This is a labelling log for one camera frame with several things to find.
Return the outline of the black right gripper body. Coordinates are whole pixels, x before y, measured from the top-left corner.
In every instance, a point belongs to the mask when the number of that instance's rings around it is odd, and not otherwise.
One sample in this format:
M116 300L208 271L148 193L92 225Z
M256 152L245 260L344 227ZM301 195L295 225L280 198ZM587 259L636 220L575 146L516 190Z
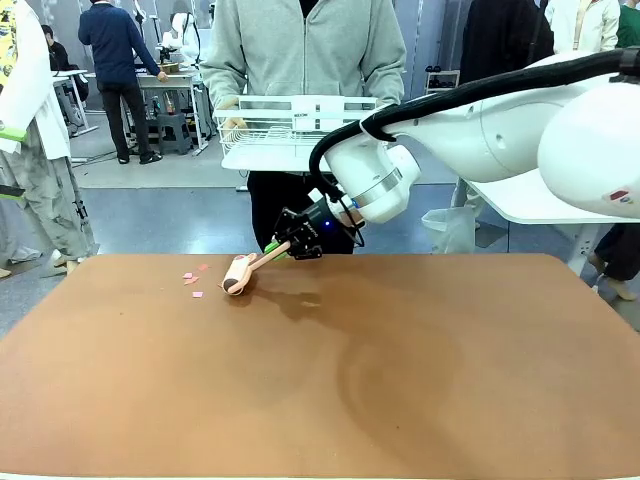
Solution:
M305 197L306 204L298 211L295 224L308 233L313 245L322 251L353 251L352 230L348 230L330 211L325 199L311 200Z

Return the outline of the person's right hand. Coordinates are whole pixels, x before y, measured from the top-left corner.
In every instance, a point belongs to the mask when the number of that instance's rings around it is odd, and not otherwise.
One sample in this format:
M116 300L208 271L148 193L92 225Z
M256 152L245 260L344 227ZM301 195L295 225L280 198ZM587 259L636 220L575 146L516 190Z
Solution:
M219 118L219 126L223 131L228 132L234 129L247 129L246 121L242 117L237 116L238 108L239 98L237 96L232 96L221 101L216 107L217 112L223 112L223 115Z

